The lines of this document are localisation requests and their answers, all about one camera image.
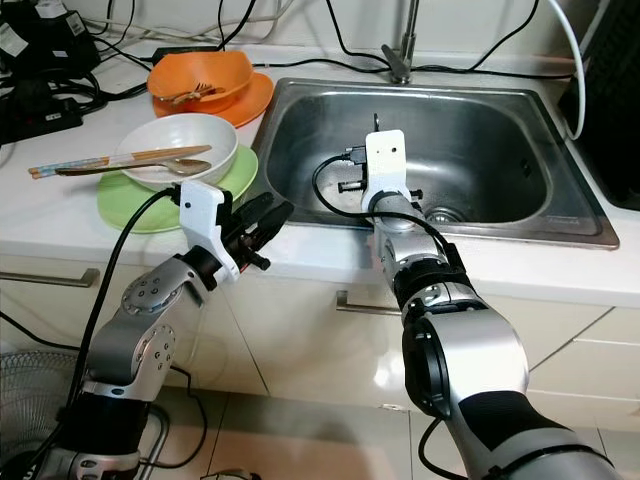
drawer handle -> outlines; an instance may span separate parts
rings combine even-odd
[[[47,275],[30,275],[27,273],[0,272],[0,280],[13,282],[44,283],[45,285],[59,285],[62,287],[89,288],[100,278],[100,270],[87,268],[80,278],[49,277]]]
[[[349,292],[346,290],[338,290],[336,292],[336,310],[338,312],[368,313],[370,315],[394,315],[396,317],[401,315],[400,310],[397,308],[349,303]]]

wall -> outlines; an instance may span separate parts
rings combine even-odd
[[[254,15],[269,15],[276,0],[258,0]],[[82,15],[105,16],[107,1],[65,0]],[[576,32],[582,36],[593,18],[598,0],[561,0]],[[136,0],[135,23],[168,25],[196,31],[216,22],[217,1]],[[240,18],[248,0],[227,0],[223,18]],[[344,39],[351,48],[397,46],[409,0],[333,0]],[[529,14],[533,0],[422,0],[416,50],[476,53],[486,50]],[[126,21],[131,0],[115,0],[115,18]],[[261,35],[268,23],[255,24],[247,33]],[[268,43],[278,45],[338,46],[325,0],[294,0]],[[501,48],[500,54],[570,56],[570,50],[546,0],[527,29]]]

cabinet drawer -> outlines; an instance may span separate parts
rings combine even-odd
[[[531,374],[529,388],[640,398],[640,346],[574,341]]]
[[[607,307],[592,305],[494,296],[483,298],[518,332],[527,353],[530,368],[540,363],[607,311]]]
[[[104,274],[106,264],[54,260],[37,257],[0,256],[0,270],[26,275],[79,278],[88,268]],[[106,323],[120,305],[125,287],[147,269],[118,266],[111,279],[107,297],[98,320]],[[53,342],[78,344],[93,307],[100,282],[88,288],[43,283],[0,280],[0,308],[36,335]],[[22,333],[2,325],[2,339],[13,347],[24,349],[37,345]]]
[[[605,342],[634,343],[640,346],[640,310],[616,308],[584,332],[580,338]]]

cabinet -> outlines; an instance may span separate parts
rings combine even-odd
[[[408,406],[399,317],[336,312],[336,291],[345,289],[362,303],[384,296],[376,287],[248,273],[223,286],[271,395]]]
[[[3,272],[79,278],[87,268],[103,274],[106,264],[52,260],[46,258],[0,256]],[[119,265],[111,279],[109,292],[98,321],[98,328],[113,316],[124,289],[147,268]],[[36,335],[58,343],[78,345],[100,282],[89,288],[44,285],[0,280],[0,308]],[[235,319],[222,295],[213,292],[196,318],[183,318],[173,312],[181,330],[175,361],[193,375],[194,386],[265,394],[264,385],[253,364]],[[45,348],[2,321],[3,345],[16,349]],[[184,385],[180,375],[171,372],[168,384]]]
[[[593,305],[483,296],[518,332],[529,368],[542,362],[609,309]]]
[[[238,284],[223,287],[272,395],[409,407],[399,317],[336,311],[339,290],[347,290],[352,303],[395,307],[383,284],[355,286],[246,273]],[[521,335],[531,365],[607,311],[504,297],[487,301]]]
[[[533,394],[552,395],[562,421],[640,431],[639,323],[638,310],[612,310],[532,373]]]

sink drain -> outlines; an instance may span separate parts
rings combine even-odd
[[[464,217],[452,208],[436,207],[425,214],[427,222],[431,223],[457,223],[464,222]]]

